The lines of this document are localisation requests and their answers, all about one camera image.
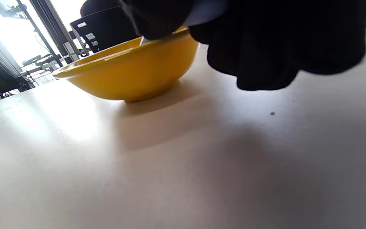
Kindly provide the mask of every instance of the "table surface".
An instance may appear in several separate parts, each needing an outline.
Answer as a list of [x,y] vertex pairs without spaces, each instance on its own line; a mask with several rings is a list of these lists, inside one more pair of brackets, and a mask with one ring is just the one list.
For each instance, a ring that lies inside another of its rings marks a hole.
[[366,59],[245,92],[205,51],[144,102],[1,100],[0,229],[366,228]]

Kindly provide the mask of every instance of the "bowl rim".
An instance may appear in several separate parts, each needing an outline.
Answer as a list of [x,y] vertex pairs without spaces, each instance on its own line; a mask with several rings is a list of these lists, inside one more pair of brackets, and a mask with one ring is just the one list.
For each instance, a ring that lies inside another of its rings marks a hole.
[[75,66],[74,64],[76,62],[80,61],[80,60],[75,61],[71,64],[68,64],[66,66],[63,66],[63,67],[55,70],[52,73],[52,75],[53,75],[53,77],[59,78],[59,79],[76,77],[77,74],[82,73],[82,72],[86,72],[86,71],[90,71],[91,67],[94,67],[94,66],[100,65],[100,64],[104,64],[106,61],[111,60],[113,58],[124,56],[124,55],[132,53],[132,52],[139,52],[141,50],[145,50],[145,49],[148,49],[148,48],[155,48],[159,45],[173,42],[176,39],[183,38],[187,35],[189,35],[189,29],[188,28],[181,28],[181,29],[177,30],[176,32],[172,33],[170,36],[168,36],[165,39],[150,41],[150,42],[148,42],[144,45],[140,45],[140,46],[137,46],[137,47],[134,47],[134,48],[128,48],[128,49],[125,49],[125,50],[119,51],[119,52],[115,52],[113,54],[104,56],[102,58],[93,59],[93,60],[91,60],[87,63],[80,64],[80,65],[77,65],[77,66]]

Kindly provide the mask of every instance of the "chair backrest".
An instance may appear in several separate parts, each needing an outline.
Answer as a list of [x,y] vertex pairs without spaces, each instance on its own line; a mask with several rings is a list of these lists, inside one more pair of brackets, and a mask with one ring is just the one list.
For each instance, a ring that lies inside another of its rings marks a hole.
[[70,24],[94,53],[138,37],[122,7],[93,13]]

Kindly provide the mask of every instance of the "metal frame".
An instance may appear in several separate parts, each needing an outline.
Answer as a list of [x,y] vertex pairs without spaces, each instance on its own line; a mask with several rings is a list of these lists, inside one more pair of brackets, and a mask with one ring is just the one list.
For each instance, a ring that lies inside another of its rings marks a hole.
[[33,27],[35,28],[35,31],[38,33],[40,39],[42,39],[43,43],[46,45],[46,48],[48,49],[48,51],[52,54],[53,59],[55,61],[57,61],[57,64],[60,67],[63,67],[63,64],[60,62],[59,58],[57,58],[55,51],[52,49],[52,47],[50,46],[49,42],[46,40],[45,36],[43,36],[42,32],[40,31],[39,27],[37,27],[35,21],[32,19],[32,17],[29,15],[28,11],[26,10],[26,6],[22,4],[21,0],[16,0],[16,2],[18,3],[18,6],[20,7],[20,9],[22,10],[22,12],[25,14],[26,18],[30,21],[30,23],[33,25]]
[[65,61],[70,64],[78,60],[79,51],[67,32],[63,22],[57,14],[50,0],[29,0],[42,23],[49,32],[50,37],[55,42],[60,54]]

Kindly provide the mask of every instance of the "bowl base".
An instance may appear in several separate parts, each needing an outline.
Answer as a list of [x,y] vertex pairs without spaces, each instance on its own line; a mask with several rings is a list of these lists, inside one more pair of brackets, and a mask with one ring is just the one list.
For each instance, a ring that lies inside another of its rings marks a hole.
[[166,93],[167,91],[174,88],[178,83],[179,83],[179,80],[174,80],[174,81],[168,83],[166,86],[160,88],[159,90],[153,91],[153,92],[143,95],[143,96],[135,97],[135,98],[132,98],[129,100],[124,100],[124,101],[126,103],[132,103],[132,102],[138,102],[138,101],[142,101],[142,100],[148,100],[148,99],[157,97],[163,93]]

